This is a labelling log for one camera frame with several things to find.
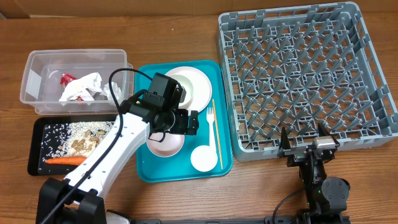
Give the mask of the pink bowl with food scraps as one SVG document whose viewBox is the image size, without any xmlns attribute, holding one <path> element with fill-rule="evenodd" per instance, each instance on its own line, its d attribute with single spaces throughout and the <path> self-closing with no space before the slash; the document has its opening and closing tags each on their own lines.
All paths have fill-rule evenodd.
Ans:
<svg viewBox="0 0 398 224">
<path fill-rule="evenodd" d="M 185 142 L 185 136 L 170 133 L 153 133 L 146 144 L 158 157 L 170 157 L 178 153 Z"/>
</svg>

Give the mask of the white plastic fork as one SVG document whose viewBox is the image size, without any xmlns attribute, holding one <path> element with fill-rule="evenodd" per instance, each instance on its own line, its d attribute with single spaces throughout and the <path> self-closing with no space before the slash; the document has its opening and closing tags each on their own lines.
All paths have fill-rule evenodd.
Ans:
<svg viewBox="0 0 398 224">
<path fill-rule="evenodd" d="M 209 147 L 216 154 L 216 143 L 213 123 L 215 122 L 214 111 L 212 107 L 206 109 L 206 120 L 209 126 Z"/>
</svg>

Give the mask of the large pink plate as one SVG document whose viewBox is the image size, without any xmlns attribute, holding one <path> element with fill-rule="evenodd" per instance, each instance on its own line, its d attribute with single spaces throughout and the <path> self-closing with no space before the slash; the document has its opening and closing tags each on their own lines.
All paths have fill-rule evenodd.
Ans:
<svg viewBox="0 0 398 224">
<path fill-rule="evenodd" d="M 212 86 L 210 79 L 199 69 L 194 67 L 177 67 L 166 73 L 166 76 L 180 81 L 182 76 L 186 76 L 193 84 L 193 101 L 186 110 L 203 111 L 209 104 L 212 96 Z"/>
</svg>

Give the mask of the wooden chopstick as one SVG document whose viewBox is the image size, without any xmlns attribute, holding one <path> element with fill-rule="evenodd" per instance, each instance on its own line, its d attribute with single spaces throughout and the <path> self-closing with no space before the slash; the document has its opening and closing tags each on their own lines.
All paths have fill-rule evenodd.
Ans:
<svg viewBox="0 0 398 224">
<path fill-rule="evenodd" d="M 219 160 L 220 160 L 220 166 L 221 170 L 223 170 L 223 157 L 222 157 L 222 152 L 221 152 L 221 143 L 220 143 L 220 132 L 218 128 L 218 119 L 217 119 L 217 114 L 216 114 L 216 105 L 215 105 L 215 99 L 212 99 L 212 105 L 213 105 L 213 113 L 215 117 L 215 128 L 216 128 L 216 138 L 217 138 L 217 145 L 218 145 L 218 155 L 219 155 Z"/>
</svg>

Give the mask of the foil wrapper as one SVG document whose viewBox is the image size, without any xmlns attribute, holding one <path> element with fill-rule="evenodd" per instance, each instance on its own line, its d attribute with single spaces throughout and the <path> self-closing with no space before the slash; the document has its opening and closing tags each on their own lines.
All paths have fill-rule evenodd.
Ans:
<svg viewBox="0 0 398 224">
<path fill-rule="evenodd" d="M 122 92 L 120 87 L 118 87 L 118 84 L 115 82 L 107 83 L 103 86 L 102 92 L 100 95 L 106 97 L 108 100 L 113 100 L 111 90 L 114 93 L 114 96 L 116 97 L 117 100 L 121 99 Z"/>
</svg>

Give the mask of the small white cup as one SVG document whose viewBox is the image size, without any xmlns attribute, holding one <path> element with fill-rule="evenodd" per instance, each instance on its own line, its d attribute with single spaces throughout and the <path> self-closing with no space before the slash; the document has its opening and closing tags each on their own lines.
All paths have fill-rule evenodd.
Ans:
<svg viewBox="0 0 398 224">
<path fill-rule="evenodd" d="M 196 147 L 190 156 L 192 166 L 200 172 L 208 172 L 215 168 L 218 163 L 218 155 L 209 146 Z"/>
</svg>

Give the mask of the white napkin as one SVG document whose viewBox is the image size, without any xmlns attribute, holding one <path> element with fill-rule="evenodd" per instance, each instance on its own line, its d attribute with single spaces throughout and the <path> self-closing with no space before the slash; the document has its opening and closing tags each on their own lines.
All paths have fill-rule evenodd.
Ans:
<svg viewBox="0 0 398 224">
<path fill-rule="evenodd" d="M 93 96 L 102 91 L 102 78 L 98 72 L 90 73 L 79 79 L 74 79 L 65 84 L 64 91 L 59 101 L 94 101 Z"/>
</svg>

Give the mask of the orange carrot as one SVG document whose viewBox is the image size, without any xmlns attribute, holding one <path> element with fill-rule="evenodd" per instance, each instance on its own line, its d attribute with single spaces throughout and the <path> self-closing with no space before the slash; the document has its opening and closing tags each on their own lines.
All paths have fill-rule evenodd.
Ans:
<svg viewBox="0 0 398 224">
<path fill-rule="evenodd" d="M 54 157 L 47 159 L 45 163 L 78 166 L 82 164 L 85 160 L 85 156 Z"/>
</svg>

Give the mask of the red wrapper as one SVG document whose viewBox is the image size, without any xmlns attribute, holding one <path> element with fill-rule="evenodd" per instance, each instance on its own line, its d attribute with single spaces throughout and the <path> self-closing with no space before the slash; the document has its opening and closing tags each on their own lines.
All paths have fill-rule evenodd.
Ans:
<svg viewBox="0 0 398 224">
<path fill-rule="evenodd" d="M 64 73 L 61 77 L 60 84 L 64 87 L 64 91 L 59 101 L 83 101 L 83 98 L 78 94 L 78 90 L 73 87 L 68 87 L 68 84 L 76 80 L 76 78 L 68 73 Z"/>
</svg>

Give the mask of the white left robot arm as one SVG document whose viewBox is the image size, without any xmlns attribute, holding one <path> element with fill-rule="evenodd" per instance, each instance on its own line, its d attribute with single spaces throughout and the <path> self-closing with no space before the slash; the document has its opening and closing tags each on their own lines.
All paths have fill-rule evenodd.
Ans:
<svg viewBox="0 0 398 224">
<path fill-rule="evenodd" d="M 106 210 L 104 200 L 131 156 L 153 133 L 195 135 L 198 112 L 178 107 L 181 90 L 140 90 L 118 105 L 113 127 L 91 155 L 63 180 L 40 189 L 37 223 L 132 223 Z"/>
</svg>

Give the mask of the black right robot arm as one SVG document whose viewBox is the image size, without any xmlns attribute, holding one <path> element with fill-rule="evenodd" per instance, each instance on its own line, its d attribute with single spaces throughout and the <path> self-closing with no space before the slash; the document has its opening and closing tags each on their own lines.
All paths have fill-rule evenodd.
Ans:
<svg viewBox="0 0 398 224">
<path fill-rule="evenodd" d="M 282 128 L 277 156 L 287 159 L 288 167 L 298 167 L 303 187 L 286 196 L 274 209 L 271 222 L 278 223 L 349 223 L 342 212 L 347 209 L 350 184 L 338 177 L 328 177 L 324 164 L 335 158 L 340 143 L 318 124 L 318 136 L 303 149 L 292 149 L 285 128 Z M 278 209 L 290 198 L 305 192 L 307 208 L 292 217 L 278 217 Z"/>
</svg>

